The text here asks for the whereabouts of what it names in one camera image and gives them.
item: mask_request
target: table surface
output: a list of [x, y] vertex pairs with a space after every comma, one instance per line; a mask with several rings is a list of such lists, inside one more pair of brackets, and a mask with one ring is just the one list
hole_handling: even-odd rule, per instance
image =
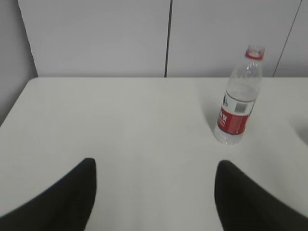
[[308, 216], [308, 78], [265, 78], [233, 146], [212, 134], [227, 81], [31, 80], [0, 128], [0, 215], [93, 157], [89, 231], [221, 231], [214, 182], [222, 159]]

